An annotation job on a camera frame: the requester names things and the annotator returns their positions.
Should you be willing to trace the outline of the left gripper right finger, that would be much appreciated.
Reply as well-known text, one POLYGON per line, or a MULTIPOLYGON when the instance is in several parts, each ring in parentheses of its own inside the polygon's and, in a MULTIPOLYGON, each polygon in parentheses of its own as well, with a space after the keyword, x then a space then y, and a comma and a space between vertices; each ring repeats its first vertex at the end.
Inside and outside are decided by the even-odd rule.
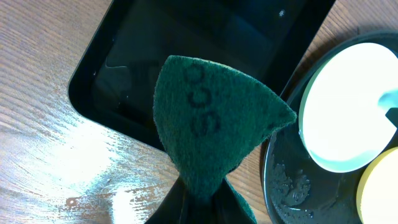
POLYGON ((251 224, 252 220, 240 206, 232 188, 223 179, 214 194, 214 206, 217 224, 251 224))

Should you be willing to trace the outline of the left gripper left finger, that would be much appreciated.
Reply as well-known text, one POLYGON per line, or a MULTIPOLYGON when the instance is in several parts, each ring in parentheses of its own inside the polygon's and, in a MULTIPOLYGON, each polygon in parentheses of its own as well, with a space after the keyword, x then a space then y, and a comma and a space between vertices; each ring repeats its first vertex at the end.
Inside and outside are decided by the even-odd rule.
POLYGON ((186 224, 190 194, 179 177, 146 224, 186 224))

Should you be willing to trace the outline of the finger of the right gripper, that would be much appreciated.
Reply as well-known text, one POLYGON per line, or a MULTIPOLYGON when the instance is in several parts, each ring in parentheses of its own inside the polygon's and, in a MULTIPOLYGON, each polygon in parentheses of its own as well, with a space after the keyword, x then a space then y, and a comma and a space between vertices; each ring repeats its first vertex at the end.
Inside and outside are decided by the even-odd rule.
POLYGON ((398 108, 390 108, 385 116, 396 128, 398 128, 398 108))

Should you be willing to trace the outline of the green yellow scrub sponge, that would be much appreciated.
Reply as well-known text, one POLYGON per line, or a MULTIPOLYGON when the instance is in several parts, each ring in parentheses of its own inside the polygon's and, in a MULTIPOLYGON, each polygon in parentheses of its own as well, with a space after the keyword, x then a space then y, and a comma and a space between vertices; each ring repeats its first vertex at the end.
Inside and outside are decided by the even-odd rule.
POLYGON ((171 55, 159 73, 153 112, 160 141, 190 194, 187 223, 217 223, 214 194, 223 179, 254 223, 248 203, 226 176, 296 121, 290 106, 239 70, 171 55))

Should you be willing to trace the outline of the light green plate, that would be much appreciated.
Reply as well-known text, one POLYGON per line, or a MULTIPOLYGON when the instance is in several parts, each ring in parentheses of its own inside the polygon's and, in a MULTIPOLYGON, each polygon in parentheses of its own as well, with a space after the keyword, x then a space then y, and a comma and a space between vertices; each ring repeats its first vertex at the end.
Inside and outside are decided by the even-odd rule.
POLYGON ((386 113, 397 106, 397 56, 381 44, 354 44, 315 70, 299 109, 299 134, 310 157, 336 173, 375 159, 397 131, 386 113))

